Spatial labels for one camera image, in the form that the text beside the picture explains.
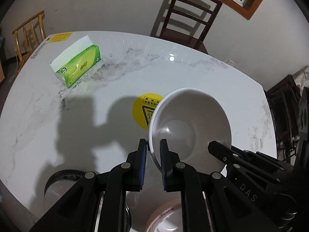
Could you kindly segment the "pink large bowl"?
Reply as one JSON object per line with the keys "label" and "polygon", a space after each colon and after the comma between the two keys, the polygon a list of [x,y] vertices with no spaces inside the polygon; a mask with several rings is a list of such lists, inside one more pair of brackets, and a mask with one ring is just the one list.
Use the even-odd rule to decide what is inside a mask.
{"label": "pink large bowl", "polygon": [[132,217],[130,231],[144,231],[150,216],[163,204],[178,199],[179,192],[167,193],[163,186],[143,187],[140,192],[127,192],[126,204]]}

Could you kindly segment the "white bowl blue dolphin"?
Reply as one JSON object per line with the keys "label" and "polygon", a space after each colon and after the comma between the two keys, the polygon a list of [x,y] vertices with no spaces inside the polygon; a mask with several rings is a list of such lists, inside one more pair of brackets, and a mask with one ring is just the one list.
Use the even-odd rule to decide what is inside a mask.
{"label": "white bowl blue dolphin", "polygon": [[224,163],[208,151],[211,141],[232,145],[232,131],[225,111],[211,95],[192,87],[168,93],[157,105],[149,124],[149,150],[155,166],[161,168],[160,141],[197,171],[222,172]]}

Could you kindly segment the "white bowl with lettering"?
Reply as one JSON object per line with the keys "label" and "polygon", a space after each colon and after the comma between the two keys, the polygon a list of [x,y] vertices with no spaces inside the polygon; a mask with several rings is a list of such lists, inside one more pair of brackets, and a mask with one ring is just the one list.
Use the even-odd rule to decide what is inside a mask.
{"label": "white bowl with lettering", "polygon": [[145,231],[183,231],[180,201],[171,200],[157,208],[149,217]]}

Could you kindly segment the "white plate pink flowers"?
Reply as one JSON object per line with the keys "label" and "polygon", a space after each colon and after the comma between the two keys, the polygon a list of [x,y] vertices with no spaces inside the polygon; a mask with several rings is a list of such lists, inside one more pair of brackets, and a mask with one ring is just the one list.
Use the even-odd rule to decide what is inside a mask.
{"label": "white plate pink flowers", "polygon": [[77,179],[56,179],[46,184],[44,209],[47,212],[77,182]]}

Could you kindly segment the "large blue floral plate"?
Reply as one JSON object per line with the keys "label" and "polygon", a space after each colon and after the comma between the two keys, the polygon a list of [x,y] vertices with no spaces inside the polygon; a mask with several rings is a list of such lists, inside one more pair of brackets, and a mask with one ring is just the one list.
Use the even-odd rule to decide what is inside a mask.
{"label": "large blue floral plate", "polygon": [[[84,171],[80,171],[80,170],[69,170],[69,169],[61,170],[51,175],[51,177],[48,179],[46,184],[49,182],[53,182],[56,179],[77,179],[77,181],[79,181],[79,179],[81,179],[81,177],[83,177],[85,174],[86,173]],[[97,212],[97,219],[96,219],[94,231],[98,231],[98,225],[99,225],[99,219],[100,219],[101,211],[102,211],[103,199],[104,199],[104,192],[101,194],[101,200],[100,200],[100,204],[99,204],[99,208]],[[132,227],[132,217],[131,217],[129,208],[126,205],[125,231],[130,231],[131,227]]]}

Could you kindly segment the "yellow warning sticker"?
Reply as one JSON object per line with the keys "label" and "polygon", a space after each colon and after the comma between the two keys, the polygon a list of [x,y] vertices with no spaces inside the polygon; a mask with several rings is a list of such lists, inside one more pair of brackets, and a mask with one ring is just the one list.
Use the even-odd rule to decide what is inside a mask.
{"label": "yellow warning sticker", "polygon": [[132,115],[136,123],[143,129],[147,130],[151,122],[152,115],[155,111],[155,108],[163,99],[163,96],[147,93],[139,96],[133,106],[132,106]]}

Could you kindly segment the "green tissue pack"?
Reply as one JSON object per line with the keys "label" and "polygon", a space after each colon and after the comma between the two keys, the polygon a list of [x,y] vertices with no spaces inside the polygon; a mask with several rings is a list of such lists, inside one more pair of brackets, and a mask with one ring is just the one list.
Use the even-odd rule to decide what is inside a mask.
{"label": "green tissue pack", "polygon": [[70,88],[92,66],[101,60],[99,46],[84,36],[66,48],[50,64],[56,77]]}

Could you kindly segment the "yellow label on table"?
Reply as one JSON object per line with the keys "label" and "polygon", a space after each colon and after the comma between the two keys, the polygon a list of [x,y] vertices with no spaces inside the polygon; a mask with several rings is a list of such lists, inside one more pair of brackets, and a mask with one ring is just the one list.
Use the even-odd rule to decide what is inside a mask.
{"label": "yellow label on table", "polygon": [[64,33],[54,34],[50,37],[48,42],[58,43],[58,42],[66,41],[70,38],[72,34],[73,32],[64,32]]}

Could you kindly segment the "bamboo chair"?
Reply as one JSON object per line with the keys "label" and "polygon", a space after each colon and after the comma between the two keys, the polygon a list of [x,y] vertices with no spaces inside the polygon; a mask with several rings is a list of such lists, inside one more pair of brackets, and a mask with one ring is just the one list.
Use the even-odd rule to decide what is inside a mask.
{"label": "bamboo chair", "polygon": [[20,73],[26,61],[46,38],[44,17],[45,11],[42,10],[12,31],[15,40],[15,53],[18,58],[15,76]]}

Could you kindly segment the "newspaper on wall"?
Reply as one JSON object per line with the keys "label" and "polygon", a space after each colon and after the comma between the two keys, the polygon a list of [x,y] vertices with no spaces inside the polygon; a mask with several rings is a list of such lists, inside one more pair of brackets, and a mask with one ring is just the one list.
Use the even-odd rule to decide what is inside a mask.
{"label": "newspaper on wall", "polygon": [[304,66],[299,71],[292,75],[296,85],[302,89],[305,86],[308,86],[308,66]]}

